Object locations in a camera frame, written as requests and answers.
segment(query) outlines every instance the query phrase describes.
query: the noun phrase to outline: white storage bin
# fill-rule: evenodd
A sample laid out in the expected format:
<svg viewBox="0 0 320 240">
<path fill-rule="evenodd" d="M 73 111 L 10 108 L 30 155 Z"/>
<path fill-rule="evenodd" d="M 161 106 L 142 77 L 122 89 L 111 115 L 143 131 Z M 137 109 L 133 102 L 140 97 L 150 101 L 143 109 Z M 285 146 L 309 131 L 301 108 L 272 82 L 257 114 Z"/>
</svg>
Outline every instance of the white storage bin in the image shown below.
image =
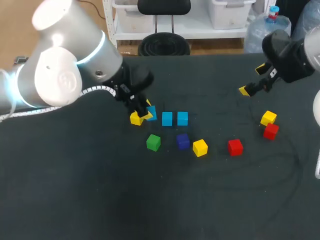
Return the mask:
<svg viewBox="0 0 320 240">
<path fill-rule="evenodd" d="M 124 33 L 150 33 L 155 31 L 155 16 L 143 15 L 138 0 L 112 0 L 118 15 L 118 24 Z"/>
<path fill-rule="evenodd" d="M 214 29 L 241 29 L 246 26 L 251 5 L 256 0 L 207 0 Z"/>
</svg>

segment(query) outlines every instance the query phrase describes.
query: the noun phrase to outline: chair backrest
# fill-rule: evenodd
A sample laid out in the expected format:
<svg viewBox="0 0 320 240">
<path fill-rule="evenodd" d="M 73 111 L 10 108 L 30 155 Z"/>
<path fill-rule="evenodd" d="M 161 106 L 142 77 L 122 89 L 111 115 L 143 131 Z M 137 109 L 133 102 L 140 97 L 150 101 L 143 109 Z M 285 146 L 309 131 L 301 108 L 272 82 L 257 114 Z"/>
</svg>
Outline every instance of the chair backrest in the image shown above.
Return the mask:
<svg viewBox="0 0 320 240">
<path fill-rule="evenodd" d="M 144 15 L 185 15 L 191 9 L 190 0 L 138 0 Z"/>
</svg>

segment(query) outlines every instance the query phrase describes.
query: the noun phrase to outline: cube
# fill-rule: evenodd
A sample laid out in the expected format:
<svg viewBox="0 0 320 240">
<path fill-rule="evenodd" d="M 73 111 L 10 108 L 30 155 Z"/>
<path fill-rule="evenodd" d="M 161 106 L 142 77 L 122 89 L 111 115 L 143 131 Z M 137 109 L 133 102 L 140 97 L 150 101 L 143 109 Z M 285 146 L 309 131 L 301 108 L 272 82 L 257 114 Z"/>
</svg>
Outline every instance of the cube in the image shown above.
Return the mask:
<svg viewBox="0 0 320 240">
<path fill-rule="evenodd" d="M 140 118 L 138 116 L 137 111 L 134 111 L 131 115 L 130 115 L 130 122 L 133 125 L 137 125 L 137 126 L 141 126 L 141 124 L 143 123 L 144 119 Z"/>
<path fill-rule="evenodd" d="M 173 121 L 173 113 L 172 111 L 164 111 L 162 113 L 162 126 L 171 127 Z"/>
<path fill-rule="evenodd" d="M 276 121 L 277 114 L 271 112 L 271 111 L 266 111 L 265 114 L 262 116 L 261 119 L 261 124 L 267 126 L 269 123 L 273 124 Z"/>
<path fill-rule="evenodd" d="M 242 155 L 242 153 L 244 152 L 244 147 L 242 146 L 242 143 L 239 139 L 235 139 L 228 142 L 228 150 L 230 156 L 234 157 Z"/>
<path fill-rule="evenodd" d="M 178 111 L 178 126 L 188 126 L 187 111 Z"/>
<path fill-rule="evenodd" d="M 146 109 L 152 114 L 153 117 L 147 119 L 147 121 L 155 121 L 157 120 L 157 112 L 156 112 L 156 106 L 147 106 Z"/>
<path fill-rule="evenodd" d="M 197 157 L 201 157 L 208 153 L 208 145 L 206 144 L 205 140 L 201 139 L 193 143 L 192 150 Z"/>
<path fill-rule="evenodd" d="M 190 139 L 186 133 L 176 136 L 176 143 L 180 150 L 190 148 Z"/>
<path fill-rule="evenodd" d="M 151 134 L 148 140 L 146 141 L 147 149 L 150 149 L 155 152 L 158 151 L 160 145 L 161 145 L 161 138 L 153 134 Z"/>
<path fill-rule="evenodd" d="M 278 130 L 279 130 L 279 126 L 272 123 L 268 123 L 268 125 L 264 130 L 263 136 L 266 139 L 275 140 Z"/>
</svg>

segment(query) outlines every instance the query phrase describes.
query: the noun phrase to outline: cable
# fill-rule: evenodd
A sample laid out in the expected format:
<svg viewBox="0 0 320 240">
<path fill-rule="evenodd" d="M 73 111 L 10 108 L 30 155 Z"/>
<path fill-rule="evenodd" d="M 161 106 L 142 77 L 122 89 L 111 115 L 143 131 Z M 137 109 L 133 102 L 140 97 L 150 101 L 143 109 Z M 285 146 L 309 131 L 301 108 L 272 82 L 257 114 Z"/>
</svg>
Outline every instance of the cable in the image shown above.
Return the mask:
<svg viewBox="0 0 320 240">
<path fill-rule="evenodd" d="M 105 17 L 101 16 L 101 14 L 100 14 L 100 12 L 99 12 L 99 9 L 97 8 L 97 6 L 96 6 L 94 3 L 90 2 L 90 1 L 84 1 L 84 0 L 77 0 L 77 1 L 78 1 L 78 2 L 82 2 L 82 3 L 87 3 L 87 4 L 93 5 L 93 6 L 95 7 L 95 10 L 96 10 L 96 12 L 98 13 L 99 17 L 102 18 L 102 19 L 104 19 L 104 20 L 106 20 Z"/>
<path fill-rule="evenodd" d="M 99 85 L 99 86 L 93 86 L 93 87 L 89 87 L 85 90 L 83 90 L 81 92 L 81 94 L 79 95 L 79 98 L 88 94 L 88 93 L 91 93 L 91 92 L 94 92 L 94 91 L 99 91 L 99 90 L 104 90 L 104 91 L 107 91 L 109 92 L 113 97 L 116 96 L 116 91 L 111 88 L 111 87 L 108 87 L 108 86 L 102 86 L 102 85 Z M 55 111 L 55 110 L 58 110 L 60 108 L 63 108 L 62 106 L 52 106 L 52 107 L 47 107 L 47 108 L 41 108 L 41 109 L 37 109 L 37 110 L 32 110 L 32 111 L 23 111 L 23 112 L 16 112 L 16 113 L 10 113 L 9 114 L 5 114 L 5 115 L 0 115 L 0 122 L 5 120 L 5 119 L 8 119 L 8 118 L 17 118 L 17 117 L 24 117 L 24 116 L 32 116 L 32 115 L 38 115 L 38 114 L 45 114 L 45 113 L 49 113 L 49 112 L 52 112 L 52 111 Z"/>
<path fill-rule="evenodd" d="M 7 71 L 5 71 L 4 69 L 1 69 L 0 68 L 0 73 L 3 73 L 4 77 L 9 80 L 10 79 L 10 76 L 9 74 L 7 73 Z M 8 118 L 11 118 L 11 116 L 14 114 L 15 110 L 16 110 L 16 107 L 17 107 L 17 100 L 13 97 L 12 100 L 11 100 L 11 110 L 8 114 L 6 115 L 3 115 L 3 118 L 0 118 L 0 123 L 3 121 L 3 120 L 6 120 Z"/>
</svg>

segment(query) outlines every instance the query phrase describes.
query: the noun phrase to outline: yellow cube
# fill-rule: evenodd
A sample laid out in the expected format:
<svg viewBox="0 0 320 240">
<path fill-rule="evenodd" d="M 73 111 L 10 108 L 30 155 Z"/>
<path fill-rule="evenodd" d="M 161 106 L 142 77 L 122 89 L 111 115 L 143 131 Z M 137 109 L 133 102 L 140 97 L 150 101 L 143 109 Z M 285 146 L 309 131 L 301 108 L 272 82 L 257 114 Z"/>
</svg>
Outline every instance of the yellow cube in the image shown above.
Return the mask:
<svg viewBox="0 0 320 240">
<path fill-rule="evenodd" d="M 261 124 L 267 126 L 268 124 L 273 124 L 276 121 L 277 114 L 266 111 L 265 114 L 262 116 Z"/>
<path fill-rule="evenodd" d="M 208 153 L 208 145 L 206 144 L 205 140 L 201 139 L 199 141 L 195 141 L 192 147 L 195 155 L 197 157 L 201 157 Z"/>
<path fill-rule="evenodd" d="M 141 126 L 142 122 L 144 121 L 143 118 L 138 116 L 137 111 L 134 111 L 131 115 L 130 115 L 130 122 L 133 125 L 137 125 L 137 126 Z"/>
</svg>

